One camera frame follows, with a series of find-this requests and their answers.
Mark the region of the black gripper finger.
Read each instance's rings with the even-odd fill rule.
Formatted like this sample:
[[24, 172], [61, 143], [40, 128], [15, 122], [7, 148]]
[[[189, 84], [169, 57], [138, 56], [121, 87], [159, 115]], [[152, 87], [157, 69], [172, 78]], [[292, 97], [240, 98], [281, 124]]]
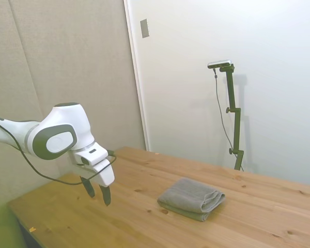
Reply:
[[106, 206], [109, 206], [111, 204], [111, 190], [110, 190], [110, 187], [107, 186], [102, 186], [102, 185], [99, 185], [100, 187], [100, 190], [102, 192], [102, 197], [103, 197], [103, 201], [105, 203]]
[[94, 188], [93, 188], [91, 182], [90, 182], [88, 179], [86, 179], [86, 178], [84, 178], [84, 177], [81, 177], [81, 176], [80, 176], [80, 179], [81, 179], [81, 183], [82, 183], [82, 185], [84, 186], [84, 188], [85, 188], [87, 194], [88, 194], [91, 198], [95, 197], [95, 191], [94, 191]]

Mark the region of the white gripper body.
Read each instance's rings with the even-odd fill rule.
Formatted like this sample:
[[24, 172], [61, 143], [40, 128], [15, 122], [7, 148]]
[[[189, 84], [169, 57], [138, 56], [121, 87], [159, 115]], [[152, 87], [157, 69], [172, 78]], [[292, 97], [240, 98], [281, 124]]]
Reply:
[[115, 180], [114, 172], [108, 159], [104, 159], [96, 165], [77, 165], [76, 173], [86, 179], [91, 178], [92, 182], [103, 187], [110, 186]]

